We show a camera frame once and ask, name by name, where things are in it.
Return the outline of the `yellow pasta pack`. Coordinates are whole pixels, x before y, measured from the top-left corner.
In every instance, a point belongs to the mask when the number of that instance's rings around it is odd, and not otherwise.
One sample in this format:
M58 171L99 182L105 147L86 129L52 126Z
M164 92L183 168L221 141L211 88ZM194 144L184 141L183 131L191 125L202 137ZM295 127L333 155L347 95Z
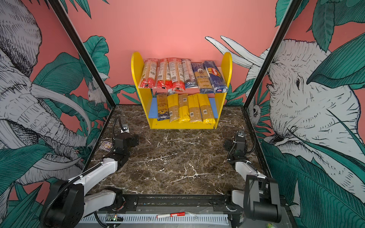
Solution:
M190 121L190 113L188 106L188 95L182 94L178 96L179 101L179 120L178 123L183 124Z
M214 125L216 123L210 100L207 94L197 94L202 121L204 124Z
M176 122L179 120L179 98L178 94L169 95L167 97L168 111L170 122Z
M190 123L202 123L202 115L197 95L188 96Z

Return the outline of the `brown blue-end spaghetti pack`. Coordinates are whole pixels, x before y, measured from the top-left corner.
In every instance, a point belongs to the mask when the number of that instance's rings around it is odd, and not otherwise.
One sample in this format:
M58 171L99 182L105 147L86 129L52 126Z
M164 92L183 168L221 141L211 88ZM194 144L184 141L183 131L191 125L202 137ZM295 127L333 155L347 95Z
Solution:
M168 120L169 110L168 110L168 100L167 94L157 94L157 120L163 121Z

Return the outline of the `blue Barilla spaghetti pack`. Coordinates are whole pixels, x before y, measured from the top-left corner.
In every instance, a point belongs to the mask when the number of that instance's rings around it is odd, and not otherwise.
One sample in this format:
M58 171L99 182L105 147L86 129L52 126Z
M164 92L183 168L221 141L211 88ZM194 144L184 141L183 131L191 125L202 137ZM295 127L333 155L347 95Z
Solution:
M228 87L225 83L225 80L218 70L214 61L206 60L204 61L204 66L207 70L207 73L210 78L210 82L212 84L214 92L217 93L226 93Z

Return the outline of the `dark-blue-top Arbella spaghetti pack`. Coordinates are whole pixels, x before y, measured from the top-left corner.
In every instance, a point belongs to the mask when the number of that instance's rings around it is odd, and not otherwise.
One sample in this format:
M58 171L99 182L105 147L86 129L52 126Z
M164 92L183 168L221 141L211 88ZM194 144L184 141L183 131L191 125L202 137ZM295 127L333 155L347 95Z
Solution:
M214 90L203 63L192 63L196 83L201 94L213 94Z

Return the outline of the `red spaghetti pack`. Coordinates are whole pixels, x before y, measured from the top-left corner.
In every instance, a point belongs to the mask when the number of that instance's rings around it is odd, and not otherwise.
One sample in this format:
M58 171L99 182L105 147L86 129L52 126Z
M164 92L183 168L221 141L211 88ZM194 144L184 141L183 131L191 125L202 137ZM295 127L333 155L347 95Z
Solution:
M183 92L185 90L184 74L182 60L177 58L168 58L172 89Z
M139 88L154 88L158 59L145 59Z
M156 87L161 89L172 89L169 63L167 59L161 59L156 80Z

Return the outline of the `clear blue-end spaghetti pack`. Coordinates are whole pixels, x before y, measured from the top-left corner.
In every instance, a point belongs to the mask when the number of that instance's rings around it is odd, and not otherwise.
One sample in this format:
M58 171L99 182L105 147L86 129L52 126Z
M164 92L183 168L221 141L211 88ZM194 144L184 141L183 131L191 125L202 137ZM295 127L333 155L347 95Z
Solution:
M185 88L197 88L197 82L194 75L192 63L189 59L182 59L183 75Z

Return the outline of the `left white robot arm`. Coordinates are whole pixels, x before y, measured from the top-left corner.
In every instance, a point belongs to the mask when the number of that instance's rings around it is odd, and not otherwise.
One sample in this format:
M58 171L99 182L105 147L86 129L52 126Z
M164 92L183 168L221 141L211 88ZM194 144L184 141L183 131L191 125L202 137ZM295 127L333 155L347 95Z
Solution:
M73 228L82 218L102 208L118 211L125 206L123 192L117 188L89 195L88 192L109 175L121 169L139 136L123 132L114 137L113 147L102 161L69 180L58 180L49 191L40 214L42 228Z

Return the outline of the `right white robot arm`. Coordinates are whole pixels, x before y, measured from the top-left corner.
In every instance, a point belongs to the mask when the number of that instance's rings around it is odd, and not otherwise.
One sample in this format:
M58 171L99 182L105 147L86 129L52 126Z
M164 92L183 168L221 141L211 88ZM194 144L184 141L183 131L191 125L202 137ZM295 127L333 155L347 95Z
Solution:
M244 211L244 218L279 223L282 219L279 185L262 174L247 157L255 149L247 148L246 134L239 130L234 139L226 140L226 161L245 180L243 191L232 191L232 202Z

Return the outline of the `yellow shelf unit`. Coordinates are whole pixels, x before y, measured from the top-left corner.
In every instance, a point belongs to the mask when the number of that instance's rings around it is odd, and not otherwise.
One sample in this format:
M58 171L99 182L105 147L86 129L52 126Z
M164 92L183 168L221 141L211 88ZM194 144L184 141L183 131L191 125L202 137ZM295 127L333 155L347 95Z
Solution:
M132 77L151 129L216 129L218 127L221 112L226 101L226 93L210 94L210 103L215 117L214 125L204 123L171 123L168 120L158 121L157 99L154 98L153 92L166 93L167 91L163 89L139 88L138 86L142 77L143 68L144 59L139 52L134 52L131 58Z

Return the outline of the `small green circuit board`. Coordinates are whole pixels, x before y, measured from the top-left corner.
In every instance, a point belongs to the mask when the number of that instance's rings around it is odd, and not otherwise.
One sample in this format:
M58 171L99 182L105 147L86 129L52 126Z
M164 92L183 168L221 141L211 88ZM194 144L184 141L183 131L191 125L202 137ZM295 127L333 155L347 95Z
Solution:
M123 222L124 216L122 214L108 214L106 222Z

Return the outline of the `red white marker pen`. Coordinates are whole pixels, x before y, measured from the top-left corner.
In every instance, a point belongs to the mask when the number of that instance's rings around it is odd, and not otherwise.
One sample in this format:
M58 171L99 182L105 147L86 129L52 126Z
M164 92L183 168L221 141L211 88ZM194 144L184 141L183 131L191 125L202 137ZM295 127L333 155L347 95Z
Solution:
M156 216L157 219L163 219L163 218L173 218L173 217L182 217L185 216L185 212L177 212L177 213L169 213L169 214L159 214Z

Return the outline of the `black front frame beam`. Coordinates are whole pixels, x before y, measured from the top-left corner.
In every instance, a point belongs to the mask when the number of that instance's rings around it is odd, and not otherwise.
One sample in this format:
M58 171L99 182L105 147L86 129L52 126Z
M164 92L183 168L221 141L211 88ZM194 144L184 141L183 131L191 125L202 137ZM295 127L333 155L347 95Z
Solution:
M243 208L234 204L230 195L162 195L162 194L124 194L118 198L119 206L104 207L102 211L126 212L137 211L138 208L213 208L214 212L239 213Z

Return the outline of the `perforated metal rail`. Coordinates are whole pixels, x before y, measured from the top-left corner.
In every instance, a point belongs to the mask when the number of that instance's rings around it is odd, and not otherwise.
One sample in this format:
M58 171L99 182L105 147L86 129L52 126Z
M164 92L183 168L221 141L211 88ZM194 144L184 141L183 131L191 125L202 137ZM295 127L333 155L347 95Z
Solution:
M185 223L185 224L213 224L213 225L230 225L228 216L225 214L191 214L187 213L182 217L161 218L157 219L156 214L122 214L123 222L106 222L108 214L98 214L101 222L106 224L158 224L158 223Z

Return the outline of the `black corner post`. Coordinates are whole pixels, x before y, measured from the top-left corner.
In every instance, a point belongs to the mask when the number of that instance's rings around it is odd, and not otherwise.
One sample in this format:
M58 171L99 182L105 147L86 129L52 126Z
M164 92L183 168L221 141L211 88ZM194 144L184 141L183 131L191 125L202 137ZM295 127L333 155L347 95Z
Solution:
M254 98L254 95L255 95L256 91L258 90L263 78L266 76L269 66L272 63L272 60L275 57L276 52L279 49L281 42L285 38L287 31L293 21L294 16L296 15L301 3L302 3L302 1L300 1L300 0L294 0L294 1L290 2L290 5L286 11L285 17L283 18L283 21L279 27L279 30L275 36L275 39L273 40L273 43L269 49L269 52L264 60L263 65L260 67L259 74L258 74L257 78L255 79L253 87L243 106L244 110L247 110L249 108L249 105L250 105L252 99Z
M81 55L82 60L84 61L86 68L90 71L93 78L96 80L97 84L99 85L101 91L103 92L104 96L106 97L107 101L110 103L112 109L116 107L114 100L112 99L110 93L108 92L100 74L95 66L92 58L90 57L89 53L87 52L84 43L81 41L75 27L71 23L65 9L63 8L60 1L48 1L49 5L55 12L56 16L58 17L59 21L61 22L63 28L65 29L66 33L68 34L69 38L71 39L72 43L76 47L78 53Z

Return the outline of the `right black corner post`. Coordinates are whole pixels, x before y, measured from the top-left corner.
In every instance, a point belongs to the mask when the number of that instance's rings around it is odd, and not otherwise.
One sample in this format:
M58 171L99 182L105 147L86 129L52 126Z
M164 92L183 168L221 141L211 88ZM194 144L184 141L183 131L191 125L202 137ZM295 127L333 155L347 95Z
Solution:
M276 52L279 49L281 42L285 38L287 31L293 21L294 16L296 15L301 3L302 3L302 1L300 1L300 0L294 0L294 1L290 2L290 5L286 11L285 17L283 18L283 21L279 27L279 30L275 36L275 39L273 40L273 43L269 49L269 52L264 60L263 65L260 67L259 74L258 74L257 78L255 79L253 87L243 106L244 110L247 110L249 108L249 105L250 105L252 99L254 98L254 95L255 95L256 91L258 90L263 78L266 76L269 66L272 63L272 60L275 57Z

